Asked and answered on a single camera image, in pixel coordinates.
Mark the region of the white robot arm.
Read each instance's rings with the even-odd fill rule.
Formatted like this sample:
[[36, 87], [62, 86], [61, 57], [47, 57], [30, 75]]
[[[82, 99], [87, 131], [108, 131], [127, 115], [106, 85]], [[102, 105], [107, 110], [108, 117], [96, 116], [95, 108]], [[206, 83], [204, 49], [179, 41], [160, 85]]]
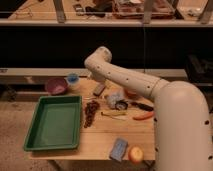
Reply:
[[111, 63], [104, 46], [85, 61], [96, 81], [108, 79], [154, 103], [156, 171], [213, 171], [213, 140], [203, 93], [185, 81], [169, 82]]

